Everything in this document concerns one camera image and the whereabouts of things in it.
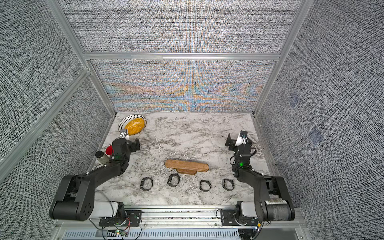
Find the black slim watch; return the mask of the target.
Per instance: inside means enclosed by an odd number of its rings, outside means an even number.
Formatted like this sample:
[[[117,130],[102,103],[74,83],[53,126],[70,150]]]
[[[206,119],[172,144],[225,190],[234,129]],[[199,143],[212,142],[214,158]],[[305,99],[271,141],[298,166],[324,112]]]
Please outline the black slim watch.
[[[200,180],[199,189],[202,192],[209,192],[212,189],[212,184],[208,180]]]
[[[231,179],[223,179],[222,187],[224,190],[231,192],[235,189],[234,181]]]

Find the wooden watch stand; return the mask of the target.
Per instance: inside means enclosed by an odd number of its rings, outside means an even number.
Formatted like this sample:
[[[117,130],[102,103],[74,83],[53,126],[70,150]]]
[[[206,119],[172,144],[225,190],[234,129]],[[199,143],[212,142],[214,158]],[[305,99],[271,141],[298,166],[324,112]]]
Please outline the wooden watch stand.
[[[176,169],[179,174],[195,175],[197,172],[206,173],[210,167],[205,163],[191,161],[166,160],[165,166],[169,169]]]

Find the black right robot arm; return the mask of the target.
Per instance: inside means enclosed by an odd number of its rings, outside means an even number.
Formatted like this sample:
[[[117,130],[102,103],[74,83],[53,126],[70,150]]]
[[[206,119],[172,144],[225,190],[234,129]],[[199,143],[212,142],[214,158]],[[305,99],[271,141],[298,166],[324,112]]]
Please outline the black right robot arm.
[[[296,217],[286,182],[283,177],[269,176],[253,169],[250,160],[257,152],[246,131],[237,139],[228,135],[225,146],[234,152],[230,158],[232,173],[241,183],[253,188],[253,201],[239,201],[236,204],[236,218],[256,219],[259,222],[293,221]]]

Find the right white arm base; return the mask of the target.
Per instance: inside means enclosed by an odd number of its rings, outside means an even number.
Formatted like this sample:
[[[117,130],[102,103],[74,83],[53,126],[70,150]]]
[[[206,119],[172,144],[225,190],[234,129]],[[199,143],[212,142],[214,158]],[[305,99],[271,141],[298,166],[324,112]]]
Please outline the right white arm base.
[[[255,202],[253,201],[237,202],[235,205],[235,219],[242,226],[256,226],[262,223],[256,213]]]

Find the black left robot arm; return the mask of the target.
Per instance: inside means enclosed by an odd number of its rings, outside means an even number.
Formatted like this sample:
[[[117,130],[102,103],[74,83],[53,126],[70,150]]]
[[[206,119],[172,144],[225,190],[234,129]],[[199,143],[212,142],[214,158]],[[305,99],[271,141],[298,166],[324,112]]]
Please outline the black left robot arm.
[[[98,186],[122,175],[129,166],[131,153],[141,149],[140,140],[115,139],[112,143],[113,159],[92,171],[67,175],[58,187],[49,216],[54,220],[85,221],[100,207],[95,203]]]

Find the left white arm base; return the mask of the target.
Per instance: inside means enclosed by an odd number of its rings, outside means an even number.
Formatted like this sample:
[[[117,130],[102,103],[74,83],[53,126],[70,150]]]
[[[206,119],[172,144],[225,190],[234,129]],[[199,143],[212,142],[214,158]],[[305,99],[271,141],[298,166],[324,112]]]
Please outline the left white arm base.
[[[126,223],[127,214],[122,202],[95,201],[89,219],[100,219],[100,227],[120,226]]]

